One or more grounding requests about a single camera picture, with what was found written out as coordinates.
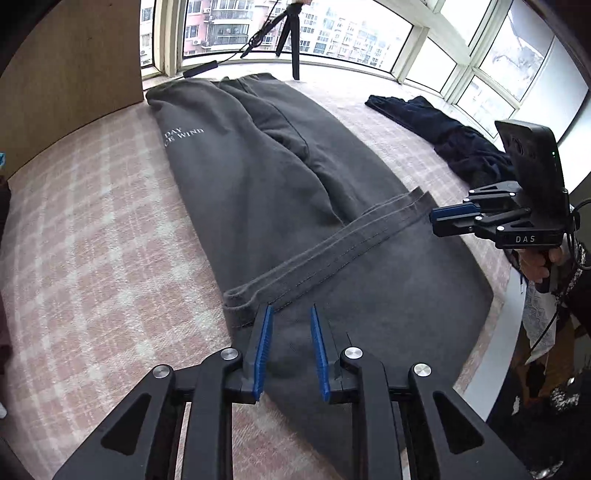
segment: blue gripper pad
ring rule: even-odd
[[[429,213],[429,221],[435,223],[441,218],[469,215],[471,213],[480,213],[478,207],[473,203],[461,203],[449,207],[434,208],[431,210],[431,213]]]
[[[314,344],[314,351],[316,353],[316,371],[318,372],[318,380],[320,382],[320,394],[324,401],[328,401],[330,398],[329,363],[326,358],[326,348],[324,347],[322,330],[320,329],[316,308],[312,308],[310,329],[312,343]]]
[[[261,328],[258,346],[256,348],[256,358],[254,363],[254,385],[252,393],[259,401],[265,385],[265,371],[267,370],[267,359],[269,357],[269,347],[271,346],[271,335],[273,333],[273,307],[267,306],[265,318]]]

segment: metal screw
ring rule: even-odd
[[[168,365],[157,365],[152,370],[152,375],[156,378],[166,378],[170,373],[170,367]]]
[[[431,367],[427,364],[416,364],[413,370],[419,377],[428,377],[432,372]]]
[[[363,355],[363,350],[361,348],[357,348],[356,346],[350,346],[345,350],[345,357],[350,358],[351,360],[356,360],[361,358]]]
[[[220,352],[224,360],[234,360],[238,356],[238,350],[235,348],[225,348]]]

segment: balcony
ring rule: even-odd
[[[213,10],[207,21],[252,20],[252,10]]]

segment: tripod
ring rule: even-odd
[[[269,24],[263,25],[263,28],[258,33],[260,37],[264,37],[271,30],[273,30],[273,28],[275,28],[281,22],[281,20],[286,18],[285,26],[283,27],[279,37],[279,43],[277,44],[275,54],[277,56],[281,55],[283,47],[285,46],[285,42],[287,41],[287,37],[291,32],[291,71],[294,80],[300,79],[300,12],[302,6],[303,5],[299,2],[288,5],[281,15],[278,15]],[[248,55],[253,48],[253,46],[249,46],[242,53],[242,55],[240,55],[240,58],[243,59],[246,57],[246,55]]]

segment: cable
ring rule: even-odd
[[[552,324],[556,320],[557,316],[558,316],[558,308],[556,308],[556,312],[555,312],[554,316],[552,317],[552,320],[550,320],[549,324],[546,325],[546,328],[542,332],[542,335],[540,335],[540,337],[535,341],[534,346],[532,348],[530,348],[530,353],[527,356],[527,358],[531,357],[531,354],[534,352],[535,347],[537,347],[540,344],[540,342],[542,341],[542,338],[544,338],[546,336],[546,333],[548,333],[548,330],[550,330],[550,327],[552,327]]]
[[[583,270],[583,271],[591,270],[591,265],[581,265],[581,258],[580,257],[582,257],[583,250],[579,249],[579,252],[575,251],[577,244],[576,244],[576,239],[574,237],[574,232],[577,229],[577,223],[580,219],[579,210],[581,208],[583,208],[584,206],[589,205],[590,203],[591,203],[591,199],[583,200],[581,203],[579,203],[573,209],[573,211],[571,213],[572,226],[571,226],[570,231],[566,234],[566,241],[569,246],[570,256],[572,257],[575,266],[578,269]]]
[[[247,47],[257,48],[257,47],[261,46],[262,41],[265,39],[265,36],[262,34],[262,31],[269,23],[271,23],[271,15],[273,14],[273,10],[275,10],[275,7],[277,6],[278,3],[279,3],[279,0],[275,0],[275,4],[269,10],[269,14],[267,15],[267,19],[263,22],[261,29],[259,31],[257,31],[242,47],[240,47],[240,50],[234,52],[230,57],[219,61],[217,63],[218,65],[221,65],[222,63],[226,63],[227,61],[232,60],[236,55],[238,55],[239,53],[242,53]]]

